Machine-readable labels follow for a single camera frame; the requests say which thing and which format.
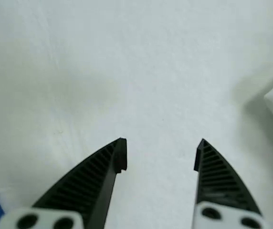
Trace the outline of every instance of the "white table surface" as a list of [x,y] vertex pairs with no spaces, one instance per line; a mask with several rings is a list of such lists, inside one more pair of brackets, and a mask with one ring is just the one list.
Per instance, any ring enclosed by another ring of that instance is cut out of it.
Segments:
[[206,138],[273,223],[273,0],[0,0],[0,201],[118,137],[106,229],[190,228]]

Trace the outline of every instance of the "white cloth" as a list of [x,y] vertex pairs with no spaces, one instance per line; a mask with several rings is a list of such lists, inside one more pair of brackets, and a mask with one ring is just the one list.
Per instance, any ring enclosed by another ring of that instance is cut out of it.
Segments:
[[207,139],[273,222],[273,0],[0,0],[0,198],[118,137],[106,229],[191,226]]

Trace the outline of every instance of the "screw hole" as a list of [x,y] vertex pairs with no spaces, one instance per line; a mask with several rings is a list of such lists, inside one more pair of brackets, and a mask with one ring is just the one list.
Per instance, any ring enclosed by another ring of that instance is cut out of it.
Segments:
[[259,222],[257,222],[256,220],[249,218],[249,217],[244,217],[241,219],[241,224],[249,227],[249,228],[254,228],[254,229],[261,229],[261,225]]
[[202,214],[210,219],[221,219],[221,214],[213,208],[203,209]]
[[68,217],[61,218],[57,220],[54,224],[54,229],[71,229],[73,227],[73,220]]
[[19,229],[28,229],[33,227],[38,220],[38,216],[35,214],[28,214],[19,219],[17,227]]

